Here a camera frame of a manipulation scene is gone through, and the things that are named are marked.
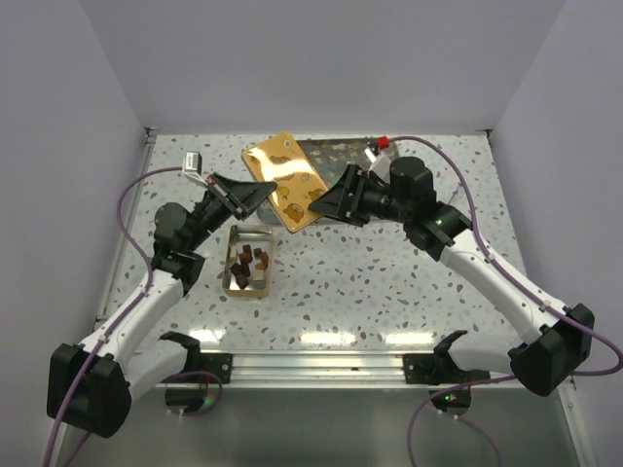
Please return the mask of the silver metal tin lid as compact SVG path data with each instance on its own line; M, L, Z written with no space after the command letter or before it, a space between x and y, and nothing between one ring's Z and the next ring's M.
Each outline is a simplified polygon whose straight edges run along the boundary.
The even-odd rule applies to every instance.
M320 218L310 205L327 192L327 186L291 133L278 133L245 149L241 157L254 180L276 183L269 202L289 232Z

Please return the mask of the gold metal tin box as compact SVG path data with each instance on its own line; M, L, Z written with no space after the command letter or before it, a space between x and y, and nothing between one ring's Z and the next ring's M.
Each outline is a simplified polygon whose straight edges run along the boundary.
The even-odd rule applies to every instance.
M222 286L227 296L253 299L263 299L269 296L272 284L271 259L273 258L274 244L273 230L268 226L233 225L230 227L222 278ZM250 246L250 255L241 253L243 245ZM230 271L232 265L230 264L230 249L234 247L238 250L237 263L241 264L242 274L245 274L248 278L248 284L244 287L239 287L237 285L236 275ZM268 269L264 270L266 275L266 280L264 282L256 282L253 279L254 272L257 270L255 269L255 265L260 263L254 258L253 250L255 248L261 248L266 251L270 257Z

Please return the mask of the silver metal tongs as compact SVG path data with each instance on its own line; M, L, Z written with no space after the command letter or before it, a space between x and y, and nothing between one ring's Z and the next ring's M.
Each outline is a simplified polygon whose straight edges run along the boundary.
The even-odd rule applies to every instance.
M457 187L453 192L451 197L448 200L448 204L454 205L460 198L461 188Z

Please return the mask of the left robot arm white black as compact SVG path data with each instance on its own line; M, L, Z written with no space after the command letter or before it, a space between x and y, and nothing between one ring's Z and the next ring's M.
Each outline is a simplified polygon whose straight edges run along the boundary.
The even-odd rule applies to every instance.
M230 217L249 217L277 185L218 173L198 180L203 197L192 210L168 202L156 211L153 254L143 258L147 271L128 299L89 336L53 353L47 413L54 429L67 423L109 438L153 386L173 376L188 382L200 375L200 345L189 336L165 333L151 350L137 349L198 281L205 262L198 248Z

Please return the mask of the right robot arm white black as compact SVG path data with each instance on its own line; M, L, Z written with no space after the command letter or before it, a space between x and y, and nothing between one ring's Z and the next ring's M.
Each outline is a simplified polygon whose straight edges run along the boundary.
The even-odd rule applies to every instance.
M391 162L387 179L351 164L310 209L357 227L372 218L401 224L417 249L475 287L521 340L511 346L454 331L431 354L403 357L407 382L464 382L493 372L513 376L530 392L547 396L588 358L593 312L585 305L569 307L539 289L478 239L466 216L438 200L434 177L422 160Z

